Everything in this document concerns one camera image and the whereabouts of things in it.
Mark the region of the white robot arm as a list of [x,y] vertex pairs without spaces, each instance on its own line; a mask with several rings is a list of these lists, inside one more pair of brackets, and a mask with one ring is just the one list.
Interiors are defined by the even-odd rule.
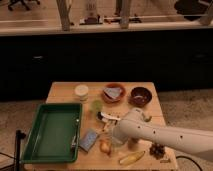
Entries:
[[111,129],[115,143],[143,139],[213,162],[213,132],[161,126],[143,119],[143,110],[132,108]]

